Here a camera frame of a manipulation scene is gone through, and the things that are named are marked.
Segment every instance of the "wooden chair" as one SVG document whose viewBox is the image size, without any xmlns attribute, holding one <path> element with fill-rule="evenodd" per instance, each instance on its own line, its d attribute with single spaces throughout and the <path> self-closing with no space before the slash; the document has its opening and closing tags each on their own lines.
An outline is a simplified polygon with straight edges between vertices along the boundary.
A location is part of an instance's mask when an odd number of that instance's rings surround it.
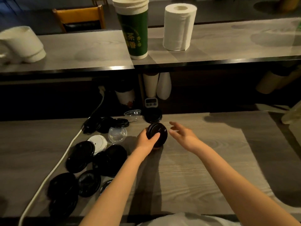
<svg viewBox="0 0 301 226">
<path fill-rule="evenodd" d="M 108 4 L 108 0 L 91 0 L 94 6 L 98 6 L 97 1 L 103 1 L 104 5 Z"/>
<path fill-rule="evenodd" d="M 64 33 L 105 29 L 102 5 L 92 8 L 52 10 Z"/>
</svg>

